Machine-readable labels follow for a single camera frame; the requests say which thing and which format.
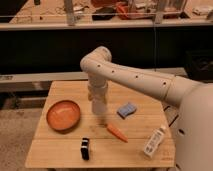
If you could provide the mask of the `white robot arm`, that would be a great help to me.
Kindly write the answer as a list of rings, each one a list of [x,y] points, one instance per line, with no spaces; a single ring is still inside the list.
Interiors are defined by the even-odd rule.
[[[81,59],[80,67],[88,74],[92,110],[100,113],[106,109],[109,80],[178,108],[172,171],[213,171],[213,83],[117,65],[111,59],[104,46]]]

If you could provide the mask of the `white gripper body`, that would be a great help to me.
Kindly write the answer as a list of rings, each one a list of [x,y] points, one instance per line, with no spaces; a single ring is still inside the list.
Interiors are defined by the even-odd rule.
[[[88,85],[88,100],[100,100],[103,103],[107,103],[107,91],[108,84],[101,87],[95,87],[93,85]]]

